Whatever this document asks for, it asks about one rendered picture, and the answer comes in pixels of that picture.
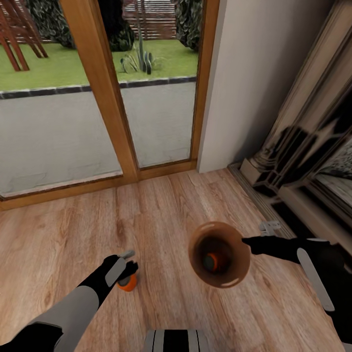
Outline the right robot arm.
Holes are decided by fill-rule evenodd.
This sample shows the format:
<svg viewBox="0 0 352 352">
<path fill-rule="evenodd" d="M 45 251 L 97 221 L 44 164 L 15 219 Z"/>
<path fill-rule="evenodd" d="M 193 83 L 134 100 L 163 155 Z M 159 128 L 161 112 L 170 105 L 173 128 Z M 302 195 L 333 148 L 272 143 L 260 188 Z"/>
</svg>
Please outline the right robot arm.
<svg viewBox="0 0 352 352">
<path fill-rule="evenodd" d="M 278 221 L 259 225 L 261 236 L 244 238 L 254 255 L 266 254 L 300 264 L 304 269 L 326 314 L 333 320 L 346 352 L 352 352 L 352 274 L 342 273 L 341 253 L 320 238 L 280 238 L 274 230 Z"/>
</svg>

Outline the trash can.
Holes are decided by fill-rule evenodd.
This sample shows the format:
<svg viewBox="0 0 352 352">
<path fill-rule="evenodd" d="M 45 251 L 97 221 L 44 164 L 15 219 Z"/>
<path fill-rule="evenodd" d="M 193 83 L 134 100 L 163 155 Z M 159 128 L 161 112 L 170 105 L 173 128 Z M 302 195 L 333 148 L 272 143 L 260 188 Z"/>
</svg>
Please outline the trash can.
<svg viewBox="0 0 352 352">
<path fill-rule="evenodd" d="M 251 256 L 249 245 L 235 227 L 221 221 L 206 222 L 192 234 L 188 244 L 188 258 L 193 271 L 210 287 L 229 289 L 239 285 L 247 276 Z M 208 253 L 224 253 L 229 264 L 223 270 L 208 271 L 203 257 Z"/>
</svg>

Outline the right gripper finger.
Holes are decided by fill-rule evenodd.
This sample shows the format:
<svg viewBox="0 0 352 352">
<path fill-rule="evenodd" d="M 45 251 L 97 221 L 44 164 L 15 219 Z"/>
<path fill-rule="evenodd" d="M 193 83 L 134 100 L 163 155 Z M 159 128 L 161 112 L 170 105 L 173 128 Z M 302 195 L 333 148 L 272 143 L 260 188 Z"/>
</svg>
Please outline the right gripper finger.
<svg viewBox="0 0 352 352">
<path fill-rule="evenodd" d="M 242 239 L 242 242 L 250 246 L 250 238 L 244 238 Z"/>
</svg>

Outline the can of soda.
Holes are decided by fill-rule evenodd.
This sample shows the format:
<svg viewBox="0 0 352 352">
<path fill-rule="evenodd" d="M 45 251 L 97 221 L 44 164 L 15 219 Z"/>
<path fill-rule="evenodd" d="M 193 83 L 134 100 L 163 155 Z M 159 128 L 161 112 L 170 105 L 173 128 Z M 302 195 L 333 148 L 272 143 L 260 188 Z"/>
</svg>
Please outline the can of soda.
<svg viewBox="0 0 352 352">
<path fill-rule="evenodd" d="M 224 253 L 213 252 L 203 257 L 203 266 L 208 271 L 223 270 L 227 268 L 229 260 Z"/>
<path fill-rule="evenodd" d="M 126 292 L 130 292 L 130 291 L 132 291 L 132 289 L 135 288 L 136 283 L 137 283 L 136 277 L 134 275 L 131 275 L 131 276 L 128 276 L 124 280 L 121 280 L 121 281 L 118 280 L 117 286 Z"/>
</svg>

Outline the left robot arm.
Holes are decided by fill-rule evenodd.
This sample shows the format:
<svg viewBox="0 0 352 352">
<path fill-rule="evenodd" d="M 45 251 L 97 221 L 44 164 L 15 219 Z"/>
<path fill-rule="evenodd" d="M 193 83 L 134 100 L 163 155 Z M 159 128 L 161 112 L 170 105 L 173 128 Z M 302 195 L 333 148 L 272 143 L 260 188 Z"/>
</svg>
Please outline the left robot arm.
<svg viewBox="0 0 352 352">
<path fill-rule="evenodd" d="M 70 294 L 30 321 L 0 352 L 74 352 L 88 325 L 118 280 L 136 273 L 128 249 L 104 259 L 102 265 Z"/>
</svg>

